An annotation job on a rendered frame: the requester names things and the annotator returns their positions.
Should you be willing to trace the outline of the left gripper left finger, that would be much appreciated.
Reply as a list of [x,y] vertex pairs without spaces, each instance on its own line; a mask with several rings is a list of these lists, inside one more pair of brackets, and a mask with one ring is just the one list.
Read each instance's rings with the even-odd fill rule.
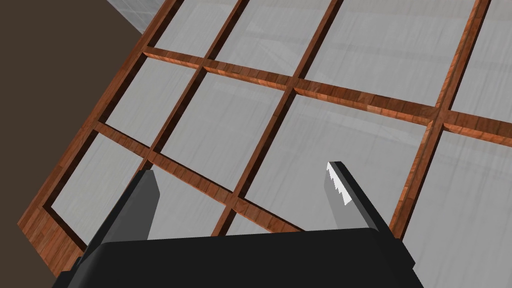
[[138,171],[94,234],[84,255],[89,256],[103,243],[147,240],[160,197],[154,171]]

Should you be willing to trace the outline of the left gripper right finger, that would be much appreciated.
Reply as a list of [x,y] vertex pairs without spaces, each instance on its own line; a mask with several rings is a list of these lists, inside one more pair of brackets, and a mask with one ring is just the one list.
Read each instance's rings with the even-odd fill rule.
[[341,161],[327,163],[324,192],[338,229],[371,228],[382,233],[385,238],[395,238],[380,213]]

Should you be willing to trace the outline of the wooden glass-paned door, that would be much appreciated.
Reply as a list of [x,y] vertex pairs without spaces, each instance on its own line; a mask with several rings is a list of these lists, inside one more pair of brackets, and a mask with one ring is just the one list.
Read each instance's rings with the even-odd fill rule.
[[58,274],[151,169],[152,239],[334,229],[331,161],[424,288],[512,288],[512,0],[165,0],[18,226]]

